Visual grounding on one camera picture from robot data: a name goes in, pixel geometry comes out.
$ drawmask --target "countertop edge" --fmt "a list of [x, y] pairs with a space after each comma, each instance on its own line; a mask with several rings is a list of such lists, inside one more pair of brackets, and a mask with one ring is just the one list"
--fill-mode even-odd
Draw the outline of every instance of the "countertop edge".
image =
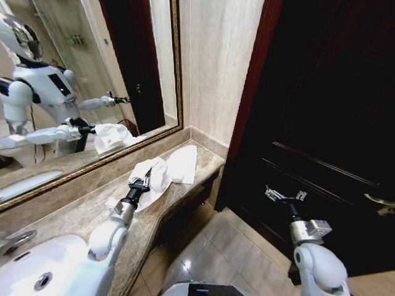
[[139, 260], [138, 260], [138, 264], [137, 266], [135, 266], [131, 271], [130, 277], [128, 278], [128, 281], [125, 283], [124, 288], [121, 290], [120, 295], [124, 295], [127, 296], [129, 295], [129, 293], [131, 292], [133, 285], [135, 284], [137, 277], [141, 271], [141, 268], [144, 265], [145, 260], [148, 257], [149, 251], [151, 249], [151, 246], [155, 240], [156, 234], [158, 231], [160, 231], [160, 226], [166, 216], [167, 213], [171, 212], [172, 210], [174, 210], [174, 208], [185, 201], [185, 197], [188, 197], [189, 194], [198, 187], [198, 185], [204, 183], [205, 181], [207, 181], [211, 176], [213, 176], [217, 171], [219, 171], [219, 169], [221, 169], [222, 166], [224, 166], [225, 161], [223, 160], [222, 163], [220, 163], [217, 167], [213, 168], [210, 172], [208, 172], [204, 178], [200, 179], [197, 183], [194, 183], [191, 187], [187, 188], [187, 190], [185, 190], [184, 193], [182, 193], [182, 198], [178, 199], [176, 201], [174, 201], [173, 203], [171, 203], [164, 211], [162, 211], [160, 213], [160, 216], [158, 216], [158, 219], [152, 229], [152, 232], [150, 234], [149, 237], [149, 242], [146, 244], [143, 253], [141, 254]]

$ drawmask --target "faucet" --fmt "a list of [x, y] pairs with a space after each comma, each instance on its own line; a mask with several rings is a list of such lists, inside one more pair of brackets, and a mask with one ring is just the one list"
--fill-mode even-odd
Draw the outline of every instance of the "faucet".
[[0, 237], [0, 257], [8, 255], [15, 251], [21, 245], [26, 244], [37, 234], [37, 231], [31, 230], [15, 237]]

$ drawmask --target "sink drain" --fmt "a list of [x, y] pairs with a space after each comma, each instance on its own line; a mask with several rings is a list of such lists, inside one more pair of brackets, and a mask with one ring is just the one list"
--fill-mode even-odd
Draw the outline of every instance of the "sink drain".
[[38, 281], [36, 281], [35, 290], [36, 291], [43, 290], [49, 284], [51, 279], [52, 279], [52, 273], [44, 273], [44, 274], [42, 274], [38, 278]]

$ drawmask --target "white towel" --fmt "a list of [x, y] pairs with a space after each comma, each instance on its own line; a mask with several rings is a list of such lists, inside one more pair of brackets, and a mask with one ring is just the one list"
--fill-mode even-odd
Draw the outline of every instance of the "white towel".
[[98, 154], [103, 154], [117, 147], [128, 147], [146, 138], [145, 136], [134, 138], [126, 126], [112, 123], [95, 125], [94, 130], [96, 131], [94, 146]]
[[150, 190], [141, 195], [136, 212], [144, 210], [155, 202], [172, 182], [193, 184], [197, 156], [197, 147], [189, 145], [173, 152], [166, 162], [160, 157], [156, 157], [138, 163], [131, 172], [129, 181], [134, 177], [144, 179], [146, 173], [151, 168], [152, 170], [149, 180]]

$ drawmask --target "tile floor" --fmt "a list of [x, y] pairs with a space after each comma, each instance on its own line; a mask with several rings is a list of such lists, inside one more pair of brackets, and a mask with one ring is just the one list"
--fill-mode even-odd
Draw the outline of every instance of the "tile floor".
[[165, 228], [132, 296], [160, 295], [190, 279], [238, 286], [258, 296], [300, 295], [286, 274], [289, 260], [229, 209], [217, 213], [206, 203]]

